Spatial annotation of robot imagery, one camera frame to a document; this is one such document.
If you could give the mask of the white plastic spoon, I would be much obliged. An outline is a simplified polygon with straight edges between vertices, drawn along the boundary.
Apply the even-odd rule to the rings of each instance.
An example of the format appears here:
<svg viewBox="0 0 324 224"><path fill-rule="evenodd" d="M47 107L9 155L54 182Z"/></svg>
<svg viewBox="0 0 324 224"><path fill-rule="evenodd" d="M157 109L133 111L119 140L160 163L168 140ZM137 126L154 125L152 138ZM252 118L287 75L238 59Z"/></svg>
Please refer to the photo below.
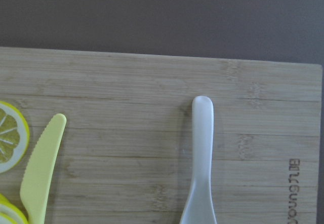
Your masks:
<svg viewBox="0 0 324 224"><path fill-rule="evenodd" d="M192 102L192 177L180 223L217 222L211 191L213 136L213 103L197 96Z"/></svg>

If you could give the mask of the bamboo cutting board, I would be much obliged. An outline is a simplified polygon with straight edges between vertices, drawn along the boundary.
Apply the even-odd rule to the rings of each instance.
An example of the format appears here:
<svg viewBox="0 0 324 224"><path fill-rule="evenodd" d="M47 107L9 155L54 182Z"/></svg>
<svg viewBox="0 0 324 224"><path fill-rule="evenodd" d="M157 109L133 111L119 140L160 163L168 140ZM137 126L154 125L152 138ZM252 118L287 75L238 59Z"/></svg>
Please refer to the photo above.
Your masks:
<svg viewBox="0 0 324 224"><path fill-rule="evenodd" d="M30 128L1 174L19 208L30 153L63 113L46 223L178 223L192 166L191 102L214 104L218 223L316 223L318 64L1 48L1 100Z"/></svg>

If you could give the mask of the yellow plastic knife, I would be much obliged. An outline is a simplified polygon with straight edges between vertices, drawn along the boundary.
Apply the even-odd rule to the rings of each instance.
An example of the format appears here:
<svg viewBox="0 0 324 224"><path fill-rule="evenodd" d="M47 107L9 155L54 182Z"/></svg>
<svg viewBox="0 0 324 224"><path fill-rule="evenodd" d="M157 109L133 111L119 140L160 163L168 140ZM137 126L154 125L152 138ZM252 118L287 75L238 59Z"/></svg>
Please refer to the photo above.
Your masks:
<svg viewBox="0 0 324 224"><path fill-rule="evenodd" d="M66 126L66 116L54 115L40 135L28 160L20 198L29 223L44 223L52 175Z"/></svg>

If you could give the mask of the lemon slice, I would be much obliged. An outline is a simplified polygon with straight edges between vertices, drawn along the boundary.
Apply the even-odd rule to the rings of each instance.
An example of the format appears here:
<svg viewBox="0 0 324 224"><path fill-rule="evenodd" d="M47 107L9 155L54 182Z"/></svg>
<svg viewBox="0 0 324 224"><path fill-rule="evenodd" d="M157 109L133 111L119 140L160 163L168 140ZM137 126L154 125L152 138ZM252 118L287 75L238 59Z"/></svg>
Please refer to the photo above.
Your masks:
<svg viewBox="0 0 324 224"><path fill-rule="evenodd" d="M0 213L0 224L17 224L17 222L10 216Z"/></svg>
<svg viewBox="0 0 324 224"><path fill-rule="evenodd" d="M24 115L10 103L1 101L1 173L21 161L29 139L29 125Z"/></svg>
<svg viewBox="0 0 324 224"><path fill-rule="evenodd" d="M11 202L1 194L1 213L4 213L14 219L17 223L28 224L25 215Z"/></svg>

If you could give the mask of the lower lemon slice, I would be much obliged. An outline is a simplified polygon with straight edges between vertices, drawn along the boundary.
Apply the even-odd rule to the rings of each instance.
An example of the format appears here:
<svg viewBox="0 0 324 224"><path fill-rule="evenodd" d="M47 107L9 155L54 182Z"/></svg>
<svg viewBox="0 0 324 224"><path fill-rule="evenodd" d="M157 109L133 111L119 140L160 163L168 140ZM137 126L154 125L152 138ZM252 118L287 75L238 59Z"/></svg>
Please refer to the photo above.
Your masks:
<svg viewBox="0 0 324 224"><path fill-rule="evenodd" d="M4 213L14 219L17 223L28 224L25 215L11 202L1 194L1 213Z"/></svg>

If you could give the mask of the bottom lemon slice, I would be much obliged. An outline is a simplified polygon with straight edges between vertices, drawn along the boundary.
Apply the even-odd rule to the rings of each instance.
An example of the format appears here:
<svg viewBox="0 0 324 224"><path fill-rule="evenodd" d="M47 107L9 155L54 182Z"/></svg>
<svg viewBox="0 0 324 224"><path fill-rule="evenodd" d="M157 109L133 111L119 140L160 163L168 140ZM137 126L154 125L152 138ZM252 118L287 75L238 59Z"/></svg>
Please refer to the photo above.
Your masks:
<svg viewBox="0 0 324 224"><path fill-rule="evenodd" d="M0 213L0 224L17 224L17 222L10 216Z"/></svg>

